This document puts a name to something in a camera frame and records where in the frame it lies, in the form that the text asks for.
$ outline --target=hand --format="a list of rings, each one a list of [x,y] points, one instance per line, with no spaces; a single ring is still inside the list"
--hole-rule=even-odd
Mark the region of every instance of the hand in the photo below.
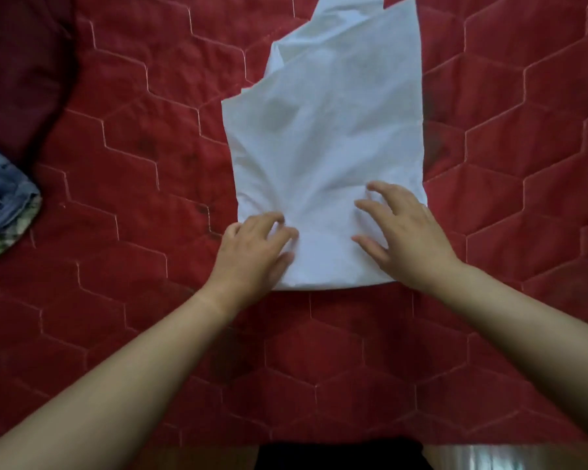
[[[275,222],[280,228],[268,239]],[[293,252],[282,250],[298,237],[298,230],[284,222],[282,213],[267,212],[231,224],[222,236],[203,296],[235,316],[270,292],[294,260]]]
[[[368,190],[380,193],[387,205],[369,199],[355,201],[377,222],[388,248],[368,236],[353,241],[393,279],[421,292],[431,293],[462,262],[427,206],[399,185],[372,181]]]

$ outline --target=dark red garment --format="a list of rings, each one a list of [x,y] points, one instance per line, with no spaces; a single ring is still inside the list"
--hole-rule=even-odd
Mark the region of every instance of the dark red garment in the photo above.
[[[22,165],[76,74],[72,0],[0,0],[0,153]]]

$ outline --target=white fabric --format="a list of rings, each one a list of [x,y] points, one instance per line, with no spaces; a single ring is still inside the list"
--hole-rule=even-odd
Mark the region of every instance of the white fabric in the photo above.
[[[239,208],[283,211],[297,259],[280,289],[391,281],[351,241],[383,235],[353,201],[366,183],[423,189],[420,31],[414,0],[320,0],[312,20],[273,43],[266,76],[222,101]]]

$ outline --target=red mattress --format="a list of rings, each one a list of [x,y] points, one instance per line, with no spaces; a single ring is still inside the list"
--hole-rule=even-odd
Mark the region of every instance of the red mattress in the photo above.
[[[315,1],[77,0],[79,84],[34,171],[45,208],[0,258],[0,434],[204,283],[236,219],[220,100]],[[588,321],[588,0],[417,2],[431,210],[463,260]],[[243,312],[153,442],[399,434],[585,438],[474,330],[390,284]]]

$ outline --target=white garment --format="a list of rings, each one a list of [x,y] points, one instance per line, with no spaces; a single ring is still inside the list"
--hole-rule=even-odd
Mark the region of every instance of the white garment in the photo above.
[[[350,288],[392,279],[351,241],[381,231],[353,201],[366,183],[423,189],[423,100],[416,3],[320,0],[312,20],[273,43],[264,79],[222,101],[239,207],[283,211],[297,258],[279,289]]]

